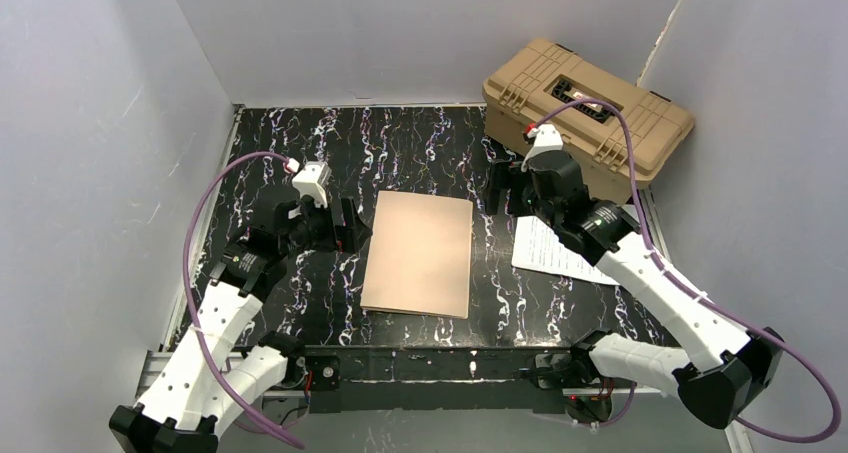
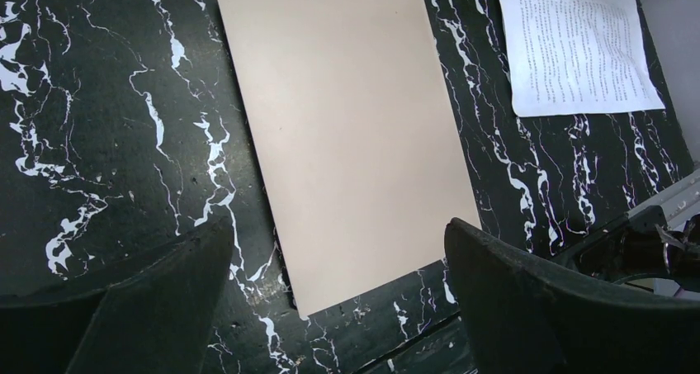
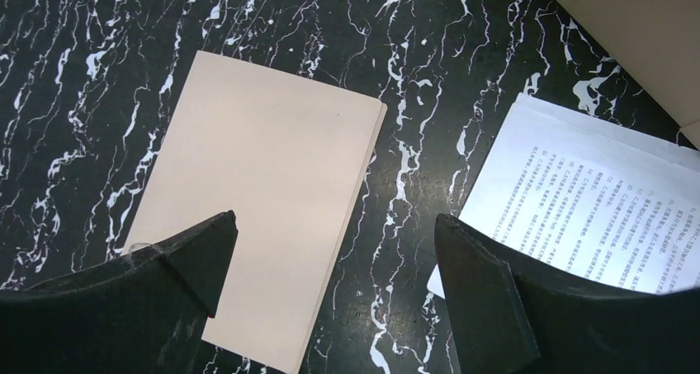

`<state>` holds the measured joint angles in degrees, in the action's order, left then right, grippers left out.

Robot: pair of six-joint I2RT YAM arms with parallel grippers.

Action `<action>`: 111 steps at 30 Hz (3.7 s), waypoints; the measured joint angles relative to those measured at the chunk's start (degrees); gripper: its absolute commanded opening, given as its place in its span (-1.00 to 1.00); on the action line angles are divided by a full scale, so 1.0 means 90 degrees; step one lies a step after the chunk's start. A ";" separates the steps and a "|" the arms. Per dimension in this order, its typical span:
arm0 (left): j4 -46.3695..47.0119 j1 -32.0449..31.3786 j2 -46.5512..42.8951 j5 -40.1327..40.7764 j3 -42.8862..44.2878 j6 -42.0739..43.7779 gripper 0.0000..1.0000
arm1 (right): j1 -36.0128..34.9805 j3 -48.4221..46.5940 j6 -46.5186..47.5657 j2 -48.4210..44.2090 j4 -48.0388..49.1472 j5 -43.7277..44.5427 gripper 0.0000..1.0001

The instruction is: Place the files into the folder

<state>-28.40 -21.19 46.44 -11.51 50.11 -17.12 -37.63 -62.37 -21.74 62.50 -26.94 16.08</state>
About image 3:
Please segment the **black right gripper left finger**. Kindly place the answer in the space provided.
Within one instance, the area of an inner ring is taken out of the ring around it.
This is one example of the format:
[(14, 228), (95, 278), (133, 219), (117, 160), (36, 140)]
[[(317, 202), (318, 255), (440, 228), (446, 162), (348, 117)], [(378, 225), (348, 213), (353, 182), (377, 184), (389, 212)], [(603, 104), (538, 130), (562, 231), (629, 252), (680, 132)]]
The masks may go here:
[(191, 372), (237, 237), (225, 211), (111, 261), (2, 291), (2, 372)]

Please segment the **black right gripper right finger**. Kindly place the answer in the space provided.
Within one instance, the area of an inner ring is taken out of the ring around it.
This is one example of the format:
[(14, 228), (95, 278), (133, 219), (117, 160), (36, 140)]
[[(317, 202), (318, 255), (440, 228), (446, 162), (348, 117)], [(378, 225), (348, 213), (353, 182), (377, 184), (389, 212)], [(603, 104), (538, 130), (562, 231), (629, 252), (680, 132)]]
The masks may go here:
[(464, 373), (696, 373), (699, 291), (665, 295), (590, 281), (448, 214), (437, 266)]

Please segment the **printed white paper sheet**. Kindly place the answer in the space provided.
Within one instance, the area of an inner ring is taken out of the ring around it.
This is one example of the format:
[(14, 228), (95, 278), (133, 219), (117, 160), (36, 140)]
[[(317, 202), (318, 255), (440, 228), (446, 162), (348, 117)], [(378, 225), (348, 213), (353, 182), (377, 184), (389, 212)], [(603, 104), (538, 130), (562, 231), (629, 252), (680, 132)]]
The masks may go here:
[(594, 282), (651, 294), (699, 284), (699, 152), (526, 94), (459, 218)]

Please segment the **beige paper folder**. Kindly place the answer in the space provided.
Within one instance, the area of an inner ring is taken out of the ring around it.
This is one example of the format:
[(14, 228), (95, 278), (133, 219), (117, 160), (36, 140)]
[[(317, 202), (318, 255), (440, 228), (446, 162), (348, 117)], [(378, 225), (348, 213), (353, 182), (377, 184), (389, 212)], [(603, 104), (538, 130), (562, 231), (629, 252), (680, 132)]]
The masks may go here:
[(203, 338), (298, 372), (386, 110), (198, 51), (124, 250), (233, 211), (239, 236)]

